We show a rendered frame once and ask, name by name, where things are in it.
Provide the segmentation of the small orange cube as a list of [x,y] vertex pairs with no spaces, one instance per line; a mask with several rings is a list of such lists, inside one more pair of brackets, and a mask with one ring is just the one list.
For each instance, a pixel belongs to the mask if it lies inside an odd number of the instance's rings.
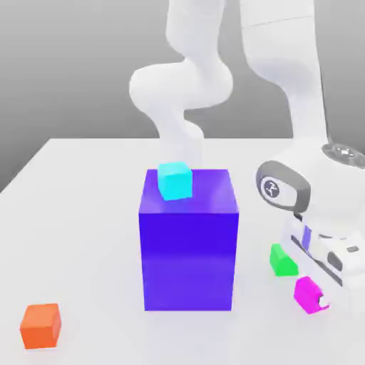
[[56,347],[60,330],[61,313],[56,303],[27,306],[20,324],[25,349]]

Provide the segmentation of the small magenta cube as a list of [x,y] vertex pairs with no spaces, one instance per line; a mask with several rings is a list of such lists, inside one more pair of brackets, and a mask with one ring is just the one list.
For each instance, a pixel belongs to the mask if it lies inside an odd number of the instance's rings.
[[294,299],[307,314],[322,311],[318,299],[324,295],[321,288],[309,277],[301,277],[294,287]]

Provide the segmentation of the small cyan cube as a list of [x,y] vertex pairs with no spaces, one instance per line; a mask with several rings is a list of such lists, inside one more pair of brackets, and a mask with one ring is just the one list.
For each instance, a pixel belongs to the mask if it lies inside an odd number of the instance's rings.
[[158,189],[164,200],[192,197],[192,171],[184,162],[160,164],[157,172]]

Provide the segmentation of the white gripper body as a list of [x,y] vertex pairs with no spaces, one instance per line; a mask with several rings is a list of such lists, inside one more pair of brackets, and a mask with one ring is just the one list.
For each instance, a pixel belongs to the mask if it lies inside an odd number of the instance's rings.
[[344,287],[344,238],[321,235],[298,219],[288,219],[282,233],[284,251],[299,270],[322,289]]

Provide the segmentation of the large purple box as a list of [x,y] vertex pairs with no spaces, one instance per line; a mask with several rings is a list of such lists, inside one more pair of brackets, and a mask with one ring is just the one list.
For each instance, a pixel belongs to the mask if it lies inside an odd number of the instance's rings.
[[231,310],[239,208],[227,170],[194,170],[192,197],[172,201],[148,170],[138,219],[145,310]]

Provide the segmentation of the small green cube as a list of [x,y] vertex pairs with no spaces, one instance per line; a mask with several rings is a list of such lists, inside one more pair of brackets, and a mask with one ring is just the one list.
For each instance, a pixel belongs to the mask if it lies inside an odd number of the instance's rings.
[[271,246],[269,263],[277,277],[293,277],[299,274],[297,263],[278,243]]

